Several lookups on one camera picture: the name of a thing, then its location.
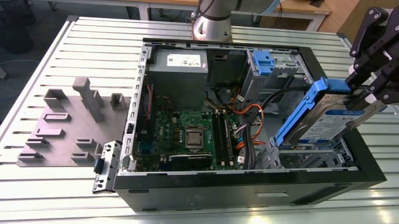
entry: green motherboard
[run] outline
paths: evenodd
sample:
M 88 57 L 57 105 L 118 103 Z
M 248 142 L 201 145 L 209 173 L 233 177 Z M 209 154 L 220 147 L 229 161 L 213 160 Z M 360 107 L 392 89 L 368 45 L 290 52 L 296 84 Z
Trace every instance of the green motherboard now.
M 186 164 L 178 171 L 240 169 L 240 164 L 234 159 L 236 152 L 233 152 L 234 142 L 232 141 L 234 140 L 233 138 L 220 138 L 221 135 L 225 135 L 222 125 L 225 124 L 226 129 L 230 129 L 232 125 L 237 123 L 237 118 L 234 115 L 224 113 L 222 120 L 217 122 L 217 116 L 221 119 L 220 112 L 216 114 L 216 112 L 158 111 L 154 118 L 153 139 L 142 140 L 138 143 L 137 171 L 168 171 L 160 162 L 166 161 L 168 156 L 178 155 L 209 158 L 209 163 L 205 166 L 198 165 L 192 168 L 190 164 Z

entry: white label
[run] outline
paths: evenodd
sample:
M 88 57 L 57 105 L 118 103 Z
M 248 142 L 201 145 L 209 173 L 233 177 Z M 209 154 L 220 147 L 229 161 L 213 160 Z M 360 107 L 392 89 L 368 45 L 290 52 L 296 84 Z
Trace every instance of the white label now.
M 238 156 L 238 157 L 237 157 L 237 162 L 238 162 L 238 163 L 244 163 L 244 161 L 245 161 L 245 158 L 244 158 L 242 156 Z
M 244 98 L 238 94 L 237 94 L 237 100 L 241 102 L 244 101 Z
M 166 66 L 200 67 L 200 55 L 169 54 Z
M 361 117 L 364 111 L 328 110 L 300 137 L 300 143 L 330 140 L 347 127 L 347 123 Z

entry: gray 3d printed holder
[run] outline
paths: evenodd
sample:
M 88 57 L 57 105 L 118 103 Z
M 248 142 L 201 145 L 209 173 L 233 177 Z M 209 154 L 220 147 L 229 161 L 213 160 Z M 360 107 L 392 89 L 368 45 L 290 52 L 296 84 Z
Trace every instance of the gray 3d printed holder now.
M 18 155 L 20 167 L 92 166 L 104 143 L 122 139 L 129 98 L 101 97 L 88 78 L 76 78 L 72 88 L 80 97 L 56 89 L 44 96 L 48 106 Z

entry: ram slot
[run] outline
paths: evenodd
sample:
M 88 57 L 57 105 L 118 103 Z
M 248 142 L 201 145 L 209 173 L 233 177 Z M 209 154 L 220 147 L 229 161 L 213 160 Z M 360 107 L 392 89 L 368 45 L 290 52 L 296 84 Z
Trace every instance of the ram slot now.
M 224 124 L 224 130 L 225 130 L 225 144 L 226 144 L 226 160 L 229 162 L 229 165 L 233 165 L 233 155 L 232 155 L 232 146 L 230 146 L 230 134 L 229 134 L 229 123 L 228 123 L 228 115 L 226 111 L 222 111 L 222 124 Z
M 222 161 L 225 165 L 229 164 L 230 161 L 230 141 L 229 141 L 229 131 L 228 131 L 228 123 L 226 123 L 226 116 L 221 113 L 218 115 L 218 128 L 220 128 L 220 140 L 222 143 Z
M 212 127 L 213 127 L 213 142 L 214 142 L 214 153 L 216 153 L 216 163 L 221 164 L 224 162 L 222 155 L 222 143 L 220 138 L 220 126 L 218 126 L 218 113 L 212 114 Z

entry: motherboard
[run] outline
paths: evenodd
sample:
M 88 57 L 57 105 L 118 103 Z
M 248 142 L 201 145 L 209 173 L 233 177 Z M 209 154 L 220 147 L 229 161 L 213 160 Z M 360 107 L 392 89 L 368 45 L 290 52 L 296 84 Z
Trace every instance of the motherboard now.
M 138 143 L 138 171 L 241 169 L 230 137 L 236 116 L 225 111 L 158 111 L 152 140 Z

